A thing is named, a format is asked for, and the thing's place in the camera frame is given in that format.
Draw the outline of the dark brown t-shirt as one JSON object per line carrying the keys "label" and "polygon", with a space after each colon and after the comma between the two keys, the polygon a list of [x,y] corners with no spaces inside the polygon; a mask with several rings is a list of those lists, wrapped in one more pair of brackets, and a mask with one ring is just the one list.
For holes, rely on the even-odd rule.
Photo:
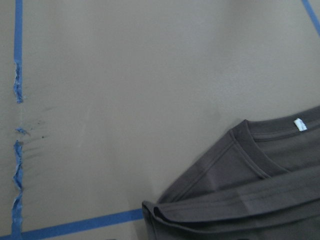
{"label": "dark brown t-shirt", "polygon": [[244,120],[142,212],[150,240],[319,239],[319,107]]}

